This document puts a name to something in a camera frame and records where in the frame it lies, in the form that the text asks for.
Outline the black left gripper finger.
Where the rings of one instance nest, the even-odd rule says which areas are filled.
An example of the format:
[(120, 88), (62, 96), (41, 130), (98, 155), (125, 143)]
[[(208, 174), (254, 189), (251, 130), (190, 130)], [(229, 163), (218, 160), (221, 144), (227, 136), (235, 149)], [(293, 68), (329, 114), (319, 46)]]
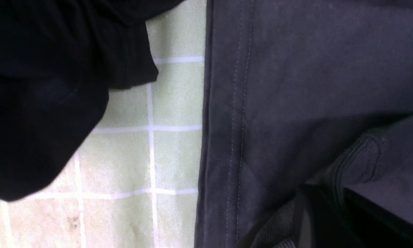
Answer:
[(239, 248), (413, 248), (413, 224), (353, 190), (343, 207), (321, 187), (303, 185), (295, 199), (256, 224)]

